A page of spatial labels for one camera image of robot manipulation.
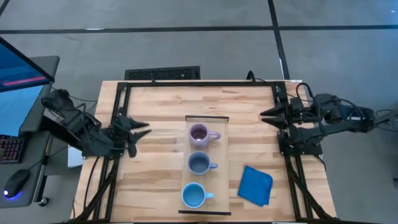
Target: computer mouse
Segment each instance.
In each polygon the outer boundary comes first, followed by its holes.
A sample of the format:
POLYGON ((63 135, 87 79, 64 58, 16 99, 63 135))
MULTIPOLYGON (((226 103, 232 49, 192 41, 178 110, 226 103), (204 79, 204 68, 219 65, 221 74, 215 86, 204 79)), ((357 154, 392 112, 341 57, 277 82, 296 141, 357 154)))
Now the computer mouse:
POLYGON ((29 178, 29 170, 20 169, 13 174, 4 186, 4 196, 7 198, 15 197, 24 187, 29 178))

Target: gray blue mug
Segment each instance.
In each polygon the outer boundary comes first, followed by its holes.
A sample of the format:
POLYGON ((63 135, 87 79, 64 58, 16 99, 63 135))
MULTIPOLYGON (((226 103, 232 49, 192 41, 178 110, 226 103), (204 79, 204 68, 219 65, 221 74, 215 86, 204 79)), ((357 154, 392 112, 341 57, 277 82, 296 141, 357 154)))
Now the gray blue mug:
POLYGON ((195 182, 187 184, 182 190, 182 202, 190 208, 198 208, 205 203, 206 198, 213 198, 213 193, 206 193, 205 188, 195 182))
POLYGON ((209 156, 204 152, 194 152, 189 156, 188 166, 191 172, 196 175, 203 175, 210 169, 218 167, 217 164, 210 162, 209 156))
POLYGON ((210 141, 219 140, 221 134, 210 131, 204 124, 195 124, 189 129, 189 141, 195 149, 204 149, 210 141))

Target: monitor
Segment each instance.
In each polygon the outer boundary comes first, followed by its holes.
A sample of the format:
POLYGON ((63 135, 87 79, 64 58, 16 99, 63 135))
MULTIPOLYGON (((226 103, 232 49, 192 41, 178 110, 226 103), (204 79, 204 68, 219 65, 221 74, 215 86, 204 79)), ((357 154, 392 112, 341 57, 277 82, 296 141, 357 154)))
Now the monitor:
POLYGON ((54 82, 54 77, 0 37, 0 92, 50 82, 54 82))

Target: wooden table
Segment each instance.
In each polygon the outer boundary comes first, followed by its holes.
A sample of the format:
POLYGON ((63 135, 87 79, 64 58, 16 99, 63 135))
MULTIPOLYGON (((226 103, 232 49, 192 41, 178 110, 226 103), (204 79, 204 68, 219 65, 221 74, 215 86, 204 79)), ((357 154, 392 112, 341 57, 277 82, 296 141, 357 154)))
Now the wooden table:
MULTIPOLYGON (((109 125, 111 119, 117 84, 117 81, 106 81, 101 87, 95 116, 104 127, 109 125)), ((297 83, 287 81, 287 92, 295 95, 296 85, 297 83)), ((260 112, 274 106, 271 87, 134 87, 131 91, 127 114, 138 121, 150 123, 153 131, 139 141, 135 158, 131 159, 125 153, 121 159, 112 222, 295 220, 285 162, 279 153, 276 138, 278 130, 263 123, 259 116, 260 112), (229 117, 228 167, 231 216, 178 213, 184 163, 185 115, 229 117), (270 174, 274 179, 269 205, 258 207, 237 196, 245 165, 270 174)), ((301 90, 301 95, 305 96, 304 90, 301 90)), ((88 176, 94 160, 95 158, 88 158, 83 164, 75 197, 76 214, 80 214, 83 209, 88 176)), ((313 156, 302 156, 302 160, 309 191, 326 212, 335 216, 322 163, 313 156)), ((101 165, 102 159, 99 160, 91 180, 88 202, 98 189, 101 165)), ((304 217, 302 194, 299 189, 297 191, 301 214, 304 217)), ((105 206, 101 206, 100 218, 104 217, 104 211, 105 206)))

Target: blue mug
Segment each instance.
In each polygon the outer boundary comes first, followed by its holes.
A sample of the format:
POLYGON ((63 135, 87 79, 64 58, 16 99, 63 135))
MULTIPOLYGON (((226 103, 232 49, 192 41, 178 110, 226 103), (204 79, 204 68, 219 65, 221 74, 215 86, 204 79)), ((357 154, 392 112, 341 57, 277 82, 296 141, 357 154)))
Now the blue mug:
POLYGON ((204 152, 194 152, 188 159, 188 167, 194 174, 205 174, 209 169, 215 169, 217 164, 210 162, 209 156, 204 152))
POLYGON ((205 203, 206 198, 213 198, 213 193, 206 193, 202 185, 189 183, 182 190, 182 202, 190 208, 198 208, 205 203))

